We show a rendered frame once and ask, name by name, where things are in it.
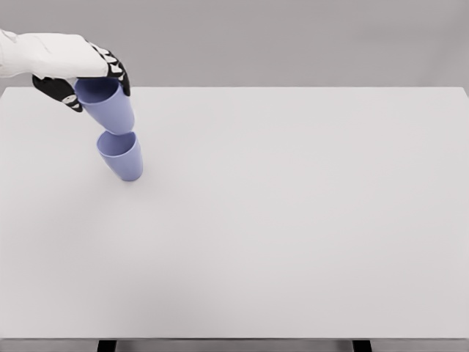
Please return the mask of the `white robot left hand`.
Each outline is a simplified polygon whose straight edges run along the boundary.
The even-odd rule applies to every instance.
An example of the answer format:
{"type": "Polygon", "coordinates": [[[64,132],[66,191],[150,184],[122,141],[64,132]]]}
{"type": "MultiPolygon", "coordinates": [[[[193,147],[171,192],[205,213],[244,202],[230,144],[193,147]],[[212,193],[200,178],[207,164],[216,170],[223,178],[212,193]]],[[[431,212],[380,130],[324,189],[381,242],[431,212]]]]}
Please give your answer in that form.
{"type": "Polygon", "coordinates": [[[75,112],[81,113],[83,106],[69,82],[71,78],[115,78],[130,96],[124,65],[111,51],[79,34],[25,33],[18,36],[18,43],[34,88],[75,112]]]}

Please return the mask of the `lavender blue plastic cup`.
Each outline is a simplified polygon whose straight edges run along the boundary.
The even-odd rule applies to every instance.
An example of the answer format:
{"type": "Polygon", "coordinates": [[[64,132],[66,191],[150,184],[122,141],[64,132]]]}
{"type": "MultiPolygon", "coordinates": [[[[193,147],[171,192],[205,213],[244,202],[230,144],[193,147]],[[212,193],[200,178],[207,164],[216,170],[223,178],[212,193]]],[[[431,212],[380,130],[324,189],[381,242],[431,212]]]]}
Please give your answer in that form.
{"type": "Polygon", "coordinates": [[[130,98],[117,78],[79,78],[74,89],[84,109],[108,132],[122,135],[133,130],[135,117],[130,98]]]}
{"type": "Polygon", "coordinates": [[[97,139],[97,151],[111,171],[126,182],[143,174],[141,146],[135,132],[114,135],[104,131],[97,139]]]}

